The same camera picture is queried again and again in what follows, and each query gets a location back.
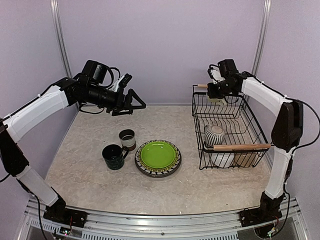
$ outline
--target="black wire dish rack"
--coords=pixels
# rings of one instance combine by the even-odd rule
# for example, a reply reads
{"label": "black wire dish rack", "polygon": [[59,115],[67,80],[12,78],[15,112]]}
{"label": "black wire dish rack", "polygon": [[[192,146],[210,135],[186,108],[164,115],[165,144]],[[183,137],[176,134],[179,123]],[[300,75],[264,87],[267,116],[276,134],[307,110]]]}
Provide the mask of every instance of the black wire dish rack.
{"label": "black wire dish rack", "polygon": [[[224,101],[212,102],[206,92],[195,91],[197,87],[193,85],[192,116],[200,157],[199,169],[257,166],[270,147],[267,147],[267,138],[244,96],[229,95]],[[207,125],[219,126],[224,130],[222,145],[209,146],[206,143]],[[243,146],[252,144],[261,147],[246,150]],[[233,145],[239,150],[217,150],[224,145]]]}

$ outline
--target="stack of plates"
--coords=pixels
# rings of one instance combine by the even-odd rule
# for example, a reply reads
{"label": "stack of plates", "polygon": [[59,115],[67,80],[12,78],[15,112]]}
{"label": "stack of plates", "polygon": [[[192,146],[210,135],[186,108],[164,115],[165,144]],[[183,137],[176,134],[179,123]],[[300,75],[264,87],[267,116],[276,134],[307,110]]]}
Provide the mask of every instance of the stack of plates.
{"label": "stack of plates", "polygon": [[169,141],[151,140],[144,143],[135,154],[135,165],[144,174],[163,178],[173,174],[181,164],[179,149]]}

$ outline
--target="table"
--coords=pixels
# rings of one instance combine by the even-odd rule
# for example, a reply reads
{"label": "table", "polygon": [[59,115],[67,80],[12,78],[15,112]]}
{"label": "table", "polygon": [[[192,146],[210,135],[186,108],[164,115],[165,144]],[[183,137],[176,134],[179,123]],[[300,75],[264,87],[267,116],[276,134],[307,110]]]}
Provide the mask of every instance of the table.
{"label": "table", "polygon": [[[86,111],[96,111],[87,107]],[[182,165],[165,178],[142,174],[130,152],[120,170],[102,157],[109,144],[121,145],[121,130],[135,131],[137,148],[161,139],[175,144]],[[79,112],[49,169],[46,181],[67,205],[126,214],[215,213],[258,206],[270,176],[265,159],[255,168],[199,170],[191,106],[147,106],[132,115]]]}

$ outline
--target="wooden handle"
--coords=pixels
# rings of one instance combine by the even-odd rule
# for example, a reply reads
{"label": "wooden handle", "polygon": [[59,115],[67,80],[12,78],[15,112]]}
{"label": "wooden handle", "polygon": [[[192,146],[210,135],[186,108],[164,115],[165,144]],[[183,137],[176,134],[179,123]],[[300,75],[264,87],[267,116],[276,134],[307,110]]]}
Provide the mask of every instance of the wooden handle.
{"label": "wooden handle", "polygon": [[206,88],[207,89],[208,85],[207,84],[198,84],[197,87],[198,88]]}
{"label": "wooden handle", "polygon": [[214,145],[215,151],[232,151],[232,150],[255,150],[255,149],[269,149],[270,143],[264,144],[238,144],[238,145]]}

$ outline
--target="white wall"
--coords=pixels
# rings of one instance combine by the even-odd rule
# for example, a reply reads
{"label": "white wall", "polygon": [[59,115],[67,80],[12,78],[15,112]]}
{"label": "white wall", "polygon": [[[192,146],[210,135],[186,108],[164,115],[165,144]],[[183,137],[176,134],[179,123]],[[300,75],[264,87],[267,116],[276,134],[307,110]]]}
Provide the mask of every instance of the white wall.
{"label": "white wall", "polygon": [[[1,1],[0,117],[15,111],[65,76],[50,1]],[[19,143],[30,165],[45,177],[76,108],[54,114]],[[7,175],[0,163],[0,179]],[[15,236],[29,194],[9,177],[0,183],[0,239]]]}
{"label": "white wall", "polygon": [[133,76],[129,87],[147,104],[191,104],[192,84],[207,83],[209,64],[226,58],[250,70],[263,6],[263,0],[59,2],[72,72],[88,59],[118,67]]}
{"label": "white wall", "polygon": [[[320,1],[273,0],[258,72],[260,80],[309,103],[320,114]],[[250,102],[267,136],[276,120],[266,109]],[[318,133],[318,121],[305,109],[301,144]],[[288,191],[296,196],[313,240],[320,239],[320,142],[296,151]]]}

